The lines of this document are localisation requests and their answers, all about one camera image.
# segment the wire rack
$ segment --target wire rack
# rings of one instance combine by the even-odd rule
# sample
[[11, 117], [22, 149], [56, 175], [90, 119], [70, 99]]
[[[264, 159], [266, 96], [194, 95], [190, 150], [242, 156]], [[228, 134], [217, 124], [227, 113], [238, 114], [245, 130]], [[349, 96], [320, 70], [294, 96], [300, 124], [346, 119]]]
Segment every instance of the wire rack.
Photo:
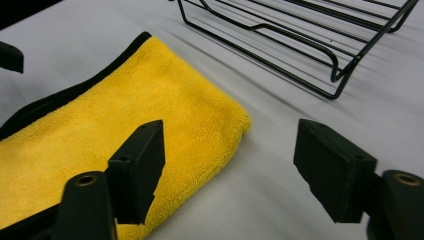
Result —
[[418, 0], [178, 0], [186, 24], [328, 99]]

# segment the towel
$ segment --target towel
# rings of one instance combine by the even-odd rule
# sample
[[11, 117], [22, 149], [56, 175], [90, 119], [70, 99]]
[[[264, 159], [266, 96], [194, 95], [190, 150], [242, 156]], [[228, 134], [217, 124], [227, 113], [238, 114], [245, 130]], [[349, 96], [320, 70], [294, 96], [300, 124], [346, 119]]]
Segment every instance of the towel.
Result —
[[67, 180], [104, 171], [138, 126], [158, 119], [166, 164], [155, 199], [144, 225], [117, 226], [120, 239], [143, 239], [164, 222], [226, 166], [251, 125], [241, 105], [144, 32], [96, 76], [0, 129], [0, 229], [59, 203]]

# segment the yellow microfiber towel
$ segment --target yellow microfiber towel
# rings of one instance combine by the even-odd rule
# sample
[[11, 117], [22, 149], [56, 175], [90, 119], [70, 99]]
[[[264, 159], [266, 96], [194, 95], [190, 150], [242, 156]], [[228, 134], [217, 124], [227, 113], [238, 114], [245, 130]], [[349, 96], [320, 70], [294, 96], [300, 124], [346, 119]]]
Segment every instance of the yellow microfiber towel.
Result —
[[[59, 203], [73, 176], [104, 171], [150, 121], [164, 122], [166, 164], [145, 225], [118, 225], [120, 239], [146, 237], [233, 157], [248, 113], [158, 38], [142, 36], [101, 81], [44, 116], [28, 111], [36, 119], [0, 141], [0, 229]], [[51, 104], [43, 101], [37, 108]]]

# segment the black wire rack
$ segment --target black wire rack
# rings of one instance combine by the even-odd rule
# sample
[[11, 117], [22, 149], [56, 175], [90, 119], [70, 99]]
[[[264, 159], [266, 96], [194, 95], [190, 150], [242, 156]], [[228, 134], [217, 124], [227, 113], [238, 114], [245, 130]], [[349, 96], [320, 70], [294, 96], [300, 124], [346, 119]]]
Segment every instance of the black wire rack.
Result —
[[340, 96], [361, 59], [401, 28], [417, 2], [178, 0], [189, 26], [328, 99]]

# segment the white table surface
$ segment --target white table surface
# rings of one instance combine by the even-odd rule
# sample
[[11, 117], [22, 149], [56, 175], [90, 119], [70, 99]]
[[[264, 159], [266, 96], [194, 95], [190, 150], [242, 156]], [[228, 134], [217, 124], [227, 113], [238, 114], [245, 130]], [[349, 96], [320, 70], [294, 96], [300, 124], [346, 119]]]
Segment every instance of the white table surface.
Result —
[[354, 142], [379, 160], [379, 175], [424, 176], [423, 11], [419, 2], [403, 28], [363, 59], [341, 97], [327, 101], [195, 32], [176, 1], [62, 1], [0, 31], [0, 41], [25, 55], [24, 74], [0, 69], [0, 124], [92, 77], [148, 31], [253, 120], [230, 164], [148, 239], [366, 239], [368, 217], [334, 224], [293, 165], [298, 120], [324, 123]]

